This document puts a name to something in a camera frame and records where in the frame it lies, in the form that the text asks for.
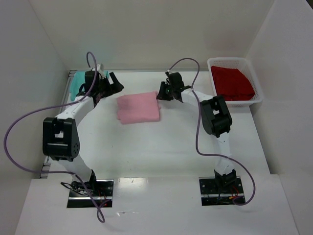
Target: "white laundry basket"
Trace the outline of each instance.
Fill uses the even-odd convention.
[[[255,92],[254,97],[251,100],[226,101],[226,104],[228,106],[249,106],[251,104],[258,103],[263,100],[263,93],[262,93],[258,78],[254,72],[254,69],[251,63],[247,59],[239,58],[239,57],[210,58],[207,61],[207,65],[209,67],[209,73],[210,73],[214,95],[217,95],[217,94],[216,94],[215,84],[214,84],[213,75],[211,71],[212,66],[218,66],[218,67],[229,68],[229,69],[238,69],[250,81]]]

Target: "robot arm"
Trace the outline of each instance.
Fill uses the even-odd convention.
[[[75,101],[79,101],[92,85],[95,71],[85,73],[85,83],[81,86]],[[123,90],[114,73],[110,73],[111,82],[103,74],[97,73],[95,84],[84,100],[69,106],[56,117],[47,117],[44,120],[43,128],[43,152],[50,156],[52,160],[63,165],[67,171],[75,172],[85,182],[88,189],[97,192],[96,176],[84,160],[79,155],[80,143],[78,138],[77,126],[82,119],[94,109],[101,98],[110,96]],[[71,190],[79,193],[83,191],[82,184],[75,175],[72,175],[73,182]]]
[[[166,82],[161,82],[157,95],[159,100],[177,99],[183,103],[189,103],[198,107],[198,102],[192,93],[190,86],[185,86],[178,72],[166,72]],[[201,119],[204,130],[209,135],[215,136],[220,153],[231,157],[229,147],[229,131],[232,118],[228,111],[224,98],[221,95],[211,96],[194,91],[200,101]],[[219,158],[215,166],[215,178],[219,187],[224,188],[236,180],[236,171],[233,163],[225,158]]]

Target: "pink fabric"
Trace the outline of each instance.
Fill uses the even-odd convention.
[[[156,92],[123,95],[117,104],[117,119],[122,124],[160,121]]]

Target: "teal cloth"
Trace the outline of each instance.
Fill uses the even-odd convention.
[[[86,71],[78,71],[75,73],[73,77],[73,81],[69,87],[69,92],[70,92],[70,100],[74,101],[76,98],[76,95],[79,93],[79,88],[81,87],[82,84],[85,83],[85,72]],[[103,74],[108,77],[109,76],[109,71],[103,71]]]

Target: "white wall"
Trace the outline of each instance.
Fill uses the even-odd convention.
[[[251,107],[272,173],[279,173],[301,235],[312,234],[313,10],[276,0],[249,58],[265,94]]]
[[[68,69],[92,50],[109,69],[203,69],[245,56],[273,0],[30,0]],[[194,68],[192,62],[181,68]]]
[[[31,5],[25,0],[0,0],[0,135],[22,114],[59,104],[67,71]],[[42,122],[57,110],[33,115],[13,130],[8,144],[20,164],[40,169]],[[13,166],[0,148],[0,233],[14,234],[32,174]]]

